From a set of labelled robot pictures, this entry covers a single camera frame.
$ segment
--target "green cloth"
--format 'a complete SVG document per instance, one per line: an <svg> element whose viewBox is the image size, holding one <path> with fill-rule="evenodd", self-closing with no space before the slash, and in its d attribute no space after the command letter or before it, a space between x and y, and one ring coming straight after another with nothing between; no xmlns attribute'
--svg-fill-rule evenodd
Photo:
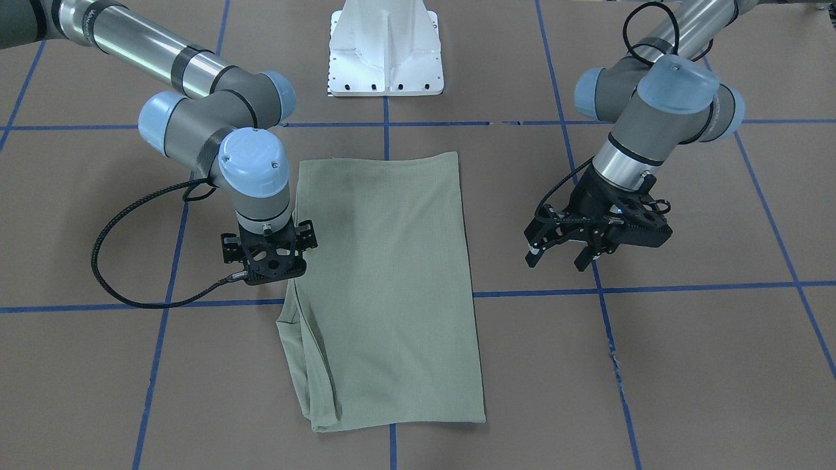
<svg viewBox="0 0 836 470"><path fill-rule="evenodd" d="M276 324L316 432L484 422L458 155L303 161L319 246Z"/></svg>

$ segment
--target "blue cap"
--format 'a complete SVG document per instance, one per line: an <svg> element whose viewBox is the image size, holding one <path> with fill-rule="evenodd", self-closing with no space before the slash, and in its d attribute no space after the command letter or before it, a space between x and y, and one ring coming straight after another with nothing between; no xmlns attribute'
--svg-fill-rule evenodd
<svg viewBox="0 0 836 470"><path fill-rule="evenodd" d="M584 72L575 85L575 109L582 115L598 120L595 112L595 88L598 87L598 77L604 69L589 69Z"/></svg>
<svg viewBox="0 0 836 470"><path fill-rule="evenodd" d="M279 101L282 103L282 117L278 118L278 122L286 120L296 110L296 92L293 91L293 86L279 72L260 72L260 74L266 75L278 92Z"/></svg>
<svg viewBox="0 0 836 470"><path fill-rule="evenodd" d="M678 55L663 55L639 82L641 99L657 110L675 115L698 113L714 100L720 79Z"/></svg>
<svg viewBox="0 0 836 470"><path fill-rule="evenodd" d="M229 186L250 197L274 196L290 180L284 146L268 130L235 129L221 141L217 157Z"/></svg>
<svg viewBox="0 0 836 470"><path fill-rule="evenodd" d="M737 130L740 124L743 123L743 116L746 115L746 101L743 99L743 96L731 86L727 86L726 88L731 91L731 97L734 98L734 115L731 117L731 123L729 123L728 129L720 134L717 139L724 139Z"/></svg>
<svg viewBox="0 0 836 470"><path fill-rule="evenodd" d="M166 155L166 127L177 103L186 97L173 91L163 91L146 101L140 111L140 135L161 154Z"/></svg>

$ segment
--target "white stand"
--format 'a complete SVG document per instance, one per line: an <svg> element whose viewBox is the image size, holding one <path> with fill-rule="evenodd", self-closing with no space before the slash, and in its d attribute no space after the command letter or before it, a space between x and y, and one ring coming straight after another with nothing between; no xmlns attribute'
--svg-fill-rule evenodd
<svg viewBox="0 0 836 470"><path fill-rule="evenodd" d="M331 15L333 96L438 95L438 16L422 0L346 0Z"/></svg>

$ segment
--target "robotic arm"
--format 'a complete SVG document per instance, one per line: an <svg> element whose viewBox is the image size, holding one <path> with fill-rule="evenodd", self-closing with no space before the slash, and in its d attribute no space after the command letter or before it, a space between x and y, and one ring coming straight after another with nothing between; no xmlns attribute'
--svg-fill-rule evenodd
<svg viewBox="0 0 836 470"><path fill-rule="evenodd" d="M0 49L66 38L170 85L176 93L159 93L142 108L139 131L160 153L229 194L240 236L222 234L223 257L246 272L233 280L264 284L304 274L302 252L316 247L314 226L294 225L288 159L266 131L296 106L282 75L250 74L113 0L4 0L0 18Z"/></svg>
<svg viewBox="0 0 836 470"><path fill-rule="evenodd" d="M745 113L740 94L690 58L757 3L692 0L675 14L665 4L645 3L628 16L623 36L629 53L612 69L588 70L575 87L578 111L615 124L598 153L538 205L525 229L529 267L545 250L567 241L586 244L574 261L583 271L620 244L658 248L670 237L665 219L670 203L650 196L656 171L677 145L730 135ZM670 21L631 45L629 21L649 6L664 9ZM562 211L546 203L590 163Z"/></svg>

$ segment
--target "towel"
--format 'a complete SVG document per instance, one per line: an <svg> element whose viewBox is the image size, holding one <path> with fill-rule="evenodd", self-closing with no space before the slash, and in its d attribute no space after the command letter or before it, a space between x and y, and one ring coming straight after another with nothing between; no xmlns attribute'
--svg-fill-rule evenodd
<svg viewBox="0 0 836 470"><path fill-rule="evenodd" d="M316 432L484 422L458 155L303 161L319 246L276 324Z"/></svg>

